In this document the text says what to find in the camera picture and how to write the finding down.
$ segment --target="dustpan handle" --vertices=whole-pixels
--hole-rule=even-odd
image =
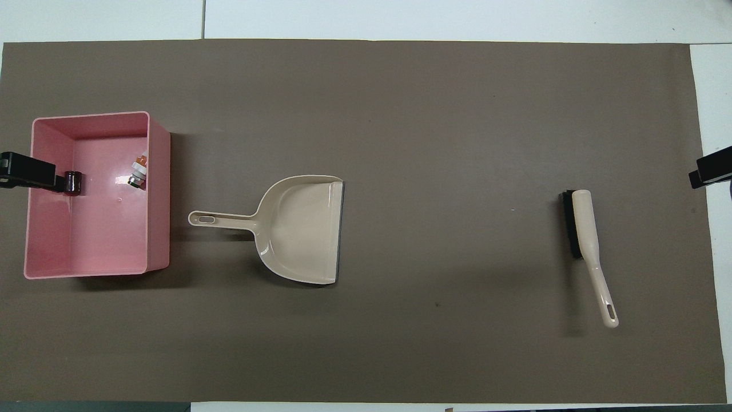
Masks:
[[[256,233],[259,222],[253,216],[233,215],[230,213],[204,212],[194,210],[188,214],[188,223],[193,226],[219,227],[221,229],[249,230]]]

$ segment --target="table surface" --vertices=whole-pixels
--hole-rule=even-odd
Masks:
[[[688,1],[336,1],[137,0],[0,3],[0,41],[155,40],[217,37],[367,40],[487,40],[689,43],[703,151],[732,144],[732,4]],[[732,356],[732,219],[727,185],[706,189],[722,349]],[[725,368],[728,398],[732,367]],[[221,405],[204,404],[201,408]],[[320,408],[322,405],[310,405]],[[438,410],[443,406],[431,405]],[[545,405],[556,408],[560,405]],[[236,409],[236,404],[224,408]],[[272,403],[259,408],[286,410]],[[358,405],[350,405],[355,410]],[[409,405],[383,405],[408,410]],[[541,405],[458,405],[460,410]]]

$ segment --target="hand brush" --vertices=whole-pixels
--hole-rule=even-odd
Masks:
[[[605,326],[618,326],[618,313],[610,297],[605,275],[600,267],[600,244],[597,240],[592,196],[587,190],[568,190],[561,194],[564,217],[567,222],[569,247],[575,259],[584,259],[590,273],[592,286],[600,305],[600,315]]]

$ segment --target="black bristles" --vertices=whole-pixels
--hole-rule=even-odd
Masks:
[[[572,204],[573,190],[567,190],[561,194],[561,202],[564,205],[564,221],[567,223],[567,234],[569,235],[569,251],[575,259],[582,259],[580,251],[580,239],[577,237],[577,226],[575,226],[575,207]]]

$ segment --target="dustpan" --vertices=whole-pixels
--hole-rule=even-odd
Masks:
[[[194,210],[188,223],[249,230],[262,262],[277,275],[331,284],[337,278],[342,201],[338,177],[293,176],[269,188],[253,215]]]

